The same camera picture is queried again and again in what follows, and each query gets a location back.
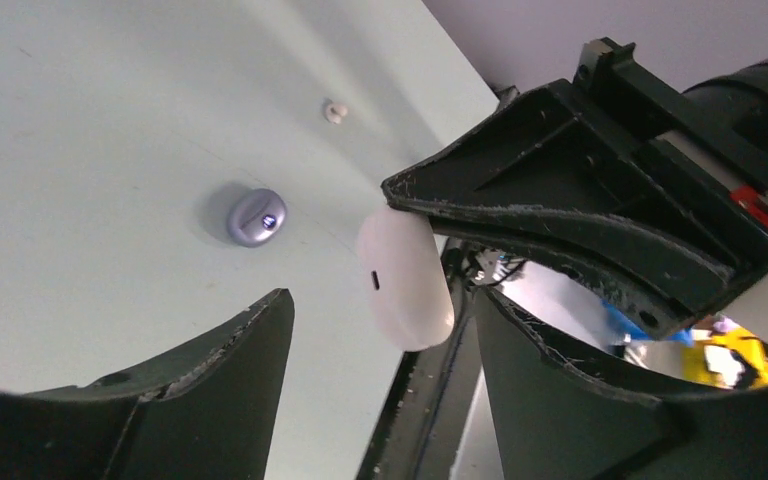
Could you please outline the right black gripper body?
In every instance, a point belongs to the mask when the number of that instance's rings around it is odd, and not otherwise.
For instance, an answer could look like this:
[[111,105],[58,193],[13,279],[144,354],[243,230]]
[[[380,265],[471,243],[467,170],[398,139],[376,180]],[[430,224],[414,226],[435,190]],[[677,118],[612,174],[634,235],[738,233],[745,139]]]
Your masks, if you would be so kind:
[[586,43],[574,86],[642,140],[654,177],[728,252],[768,264],[768,58],[679,92],[635,48]]

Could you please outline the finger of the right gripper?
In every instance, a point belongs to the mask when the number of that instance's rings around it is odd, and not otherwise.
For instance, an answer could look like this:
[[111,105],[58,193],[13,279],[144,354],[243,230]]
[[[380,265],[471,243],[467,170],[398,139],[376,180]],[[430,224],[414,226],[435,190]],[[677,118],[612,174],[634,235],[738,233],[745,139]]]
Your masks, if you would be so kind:
[[664,139],[640,140],[566,80],[518,96],[387,178],[394,207],[569,244],[655,283],[768,268],[768,227]]
[[433,218],[431,226],[437,233],[513,253],[568,276],[655,339],[725,310],[731,300],[723,291],[696,305],[684,303],[678,294],[659,291],[596,253],[544,235],[445,218]]

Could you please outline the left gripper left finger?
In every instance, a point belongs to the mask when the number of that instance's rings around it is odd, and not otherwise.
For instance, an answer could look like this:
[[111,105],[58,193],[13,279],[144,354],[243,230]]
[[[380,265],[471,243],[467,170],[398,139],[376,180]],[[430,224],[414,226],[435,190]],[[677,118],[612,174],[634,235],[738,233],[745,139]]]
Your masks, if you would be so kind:
[[276,289],[84,386],[0,392],[0,479],[261,479],[292,340]]

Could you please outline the white earbud charging case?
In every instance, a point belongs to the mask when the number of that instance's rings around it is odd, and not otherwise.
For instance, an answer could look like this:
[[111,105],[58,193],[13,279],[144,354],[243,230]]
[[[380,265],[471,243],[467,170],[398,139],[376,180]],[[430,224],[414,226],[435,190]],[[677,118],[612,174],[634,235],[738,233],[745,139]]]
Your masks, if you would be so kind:
[[383,206],[362,223],[356,253],[372,317],[405,352],[445,342],[455,312],[427,217]]

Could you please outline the purple earbud charging case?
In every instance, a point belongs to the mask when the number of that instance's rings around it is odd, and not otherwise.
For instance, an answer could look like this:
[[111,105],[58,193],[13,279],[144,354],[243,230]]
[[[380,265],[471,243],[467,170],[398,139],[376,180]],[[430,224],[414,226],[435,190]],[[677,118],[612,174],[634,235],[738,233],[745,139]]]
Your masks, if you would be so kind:
[[232,207],[226,220],[227,232],[235,244],[258,248],[280,231],[287,213],[286,203],[275,191],[251,190]]

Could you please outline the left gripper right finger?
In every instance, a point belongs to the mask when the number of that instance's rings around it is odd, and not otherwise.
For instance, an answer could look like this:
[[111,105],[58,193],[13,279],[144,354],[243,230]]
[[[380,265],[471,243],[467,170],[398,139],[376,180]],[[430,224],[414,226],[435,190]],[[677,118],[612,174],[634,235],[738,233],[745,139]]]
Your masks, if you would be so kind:
[[768,479],[768,387],[635,366],[493,289],[474,309],[506,478]]

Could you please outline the white earbud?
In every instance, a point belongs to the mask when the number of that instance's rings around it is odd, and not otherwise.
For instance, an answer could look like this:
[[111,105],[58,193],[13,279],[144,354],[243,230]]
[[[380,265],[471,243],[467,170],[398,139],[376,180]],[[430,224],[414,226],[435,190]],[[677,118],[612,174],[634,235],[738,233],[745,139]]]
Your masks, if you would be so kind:
[[327,101],[322,109],[323,118],[333,125],[342,124],[348,113],[348,106],[336,101]]

